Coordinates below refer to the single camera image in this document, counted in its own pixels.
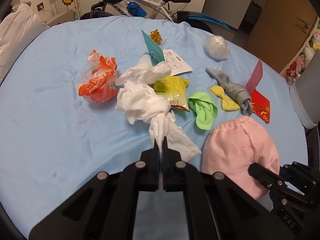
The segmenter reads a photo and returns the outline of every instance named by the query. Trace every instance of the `white bag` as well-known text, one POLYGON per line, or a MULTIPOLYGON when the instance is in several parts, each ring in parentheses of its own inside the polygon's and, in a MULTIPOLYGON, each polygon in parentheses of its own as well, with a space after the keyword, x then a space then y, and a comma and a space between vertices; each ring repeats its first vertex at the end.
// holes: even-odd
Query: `white bag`
POLYGON ((49 26, 27 4, 0 23, 0 84, 25 48, 49 26))

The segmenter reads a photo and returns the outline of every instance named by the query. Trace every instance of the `floor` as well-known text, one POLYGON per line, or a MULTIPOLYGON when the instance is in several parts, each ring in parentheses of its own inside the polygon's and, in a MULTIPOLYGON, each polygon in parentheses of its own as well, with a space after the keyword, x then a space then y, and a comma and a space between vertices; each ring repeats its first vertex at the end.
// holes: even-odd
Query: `floor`
POLYGON ((249 34, 244 32, 243 30, 231 30, 228 31, 227 29, 216 25, 214 23, 208 23, 206 24, 211 28, 212 32, 215 35, 220 35, 224 37, 227 41, 231 41, 232 43, 238 45, 239 47, 243 47, 245 44, 249 34))

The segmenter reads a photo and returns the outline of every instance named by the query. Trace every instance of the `gray knitted fabric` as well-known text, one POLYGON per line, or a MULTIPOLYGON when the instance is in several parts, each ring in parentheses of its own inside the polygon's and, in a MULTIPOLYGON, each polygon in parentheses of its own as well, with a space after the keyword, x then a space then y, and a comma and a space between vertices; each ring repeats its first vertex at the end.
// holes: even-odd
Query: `gray knitted fabric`
POLYGON ((230 82, 229 76, 220 70, 206 68, 205 71, 213 76, 225 92, 239 104, 243 115, 250 116, 252 114, 251 97, 244 86, 230 82))

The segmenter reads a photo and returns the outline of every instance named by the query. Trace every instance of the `wooden cabinet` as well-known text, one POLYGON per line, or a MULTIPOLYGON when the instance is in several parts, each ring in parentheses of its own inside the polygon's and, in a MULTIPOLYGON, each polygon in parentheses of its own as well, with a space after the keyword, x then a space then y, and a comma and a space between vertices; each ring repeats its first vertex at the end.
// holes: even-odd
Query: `wooden cabinet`
POLYGON ((282 73, 310 36, 316 20, 309 0, 268 0, 244 49, 282 73))

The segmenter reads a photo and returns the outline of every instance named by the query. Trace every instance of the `yellow bow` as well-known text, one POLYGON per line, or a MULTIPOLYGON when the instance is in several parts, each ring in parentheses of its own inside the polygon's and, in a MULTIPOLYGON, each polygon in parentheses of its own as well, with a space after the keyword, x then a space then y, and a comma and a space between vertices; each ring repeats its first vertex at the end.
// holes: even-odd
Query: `yellow bow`
POLYGON ((223 110, 225 110, 225 111, 236 111, 236 110, 240 109, 240 106, 224 93, 223 87, 212 86, 210 88, 210 91, 212 93, 214 93, 216 96, 222 98, 221 108, 223 110))

